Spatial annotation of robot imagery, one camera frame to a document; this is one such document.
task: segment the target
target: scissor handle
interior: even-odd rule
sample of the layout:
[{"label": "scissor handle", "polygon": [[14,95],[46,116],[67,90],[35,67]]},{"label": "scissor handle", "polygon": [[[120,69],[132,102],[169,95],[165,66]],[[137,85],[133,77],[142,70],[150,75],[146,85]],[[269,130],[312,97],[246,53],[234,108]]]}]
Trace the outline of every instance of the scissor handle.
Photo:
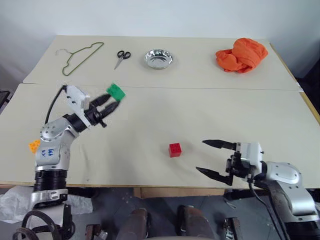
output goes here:
[{"label": "scissor handle", "polygon": [[121,50],[121,51],[118,51],[117,56],[118,56],[118,58],[128,59],[128,58],[130,58],[131,53],[129,51],[125,52],[125,51]]}]

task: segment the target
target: scissors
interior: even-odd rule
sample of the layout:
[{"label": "scissors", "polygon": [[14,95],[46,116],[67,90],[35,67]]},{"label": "scissors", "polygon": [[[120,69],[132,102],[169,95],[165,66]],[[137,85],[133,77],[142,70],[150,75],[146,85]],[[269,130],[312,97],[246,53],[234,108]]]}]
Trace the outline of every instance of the scissors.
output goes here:
[{"label": "scissors", "polygon": [[121,50],[121,51],[118,51],[117,56],[118,56],[119,60],[116,63],[116,65],[115,65],[113,70],[115,70],[119,66],[119,64],[122,62],[123,59],[130,58],[131,57],[131,53],[129,51],[125,52],[125,51]]}]

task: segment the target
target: green lego block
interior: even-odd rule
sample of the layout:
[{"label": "green lego block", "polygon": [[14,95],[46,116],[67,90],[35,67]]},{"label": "green lego block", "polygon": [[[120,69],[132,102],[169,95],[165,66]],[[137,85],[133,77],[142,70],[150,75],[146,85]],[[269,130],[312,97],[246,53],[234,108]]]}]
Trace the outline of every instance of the green lego block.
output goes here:
[{"label": "green lego block", "polygon": [[122,91],[121,88],[115,85],[114,83],[110,85],[106,92],[117,101],[121,101],[126,96],[124,91]]}]

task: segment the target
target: table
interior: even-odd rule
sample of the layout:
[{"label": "table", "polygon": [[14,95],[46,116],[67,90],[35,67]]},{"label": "table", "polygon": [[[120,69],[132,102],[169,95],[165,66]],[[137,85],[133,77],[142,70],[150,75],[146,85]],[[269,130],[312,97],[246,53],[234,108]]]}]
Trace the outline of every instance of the table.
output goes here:
[{"label": "table", "polygon": [[[103,86],[84,86],[91,96]],[[232,153],[203,143],[259,141],[264,160],[299,168],[304,186],[319,188],[320,128],[295,90],[188,89],[123,87],[126,97],[106,122],[80,134],[71,147],[67,182],[81,186],[227,188],[200,174],[195,166],[225,171]],[[34,155],[28,143],[40,127],[57,87],[20,84],[0,115],[0,183],[31,183]],[[65,97],[51,120],[69,113]],[[170,158],[168,146],[180,142],[183,154]],[[235,179],[233,188],[247,184]]]},{"label": "table", "polygon": [[[224,72],[216,63],[215,53],[218,50],[232,48],[235,40],[58,35],[23,82],[88,86],[109,86],[111,82],[115,82],[120,87],[143,88],[298,89],[297,83],[267,40],[259,40],[269,54],[254,71],[246,74]],[[64,76],[62,68],[70,55],[63,50],[56,55],[56,51],[67,49],[69,52],[74,52],[95,42],[104,42],[104,46],[70,76]],[[145,53],[155,48],[166,49],[173,54],[174,62],[169,68],[154,70],[144,64]],[[131,58],[122,61],[114,70],[119,50],[130,51]],[[70,63],[76,66],[90,53],[81,52],[79,56],[74,55]]]}]

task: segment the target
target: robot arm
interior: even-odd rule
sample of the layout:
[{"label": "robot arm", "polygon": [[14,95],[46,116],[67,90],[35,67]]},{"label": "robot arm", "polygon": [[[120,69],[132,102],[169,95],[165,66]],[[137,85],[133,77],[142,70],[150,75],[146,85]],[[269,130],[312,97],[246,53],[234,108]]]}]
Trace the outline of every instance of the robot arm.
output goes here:
[{"label": "robot arm", "polygon": [[52,236],[53,240],[72,237],[75,226],[72,222],[71,207],[64,203],[68,198],[66,178],[71,144],[79,133],[87,128],[97,124],[106,127],[103,119],[120,104],[115,101],[98,111],[97,107],[105,104],[111,95],[104,94],[90,101],[90,96],[75,86],[63,86],[61,89],[65,90],[68,105],[74,113],[46,122],[40,129],[40,146],[35,154],[35,184],[30,199],[31,211],[27,213],[14,238],[17,238],[19,233],[30,239],[36,239],[31,236],[40,234],[43,240],[52,239]]},{"label": "robot arm", "polygon": [[203,142],[212,147],[233,150],[234,154],[226,163],[228,176],[197,167],[201,173],[229,186],[232,186],[233,177],[236,176],[269,190],[275,213],[284,223],[291,240],[320,238],[320,219],[315,202],[303,187],[302,175],[296,167],[287,162],[264,162],[264,152],[258,142]]}]

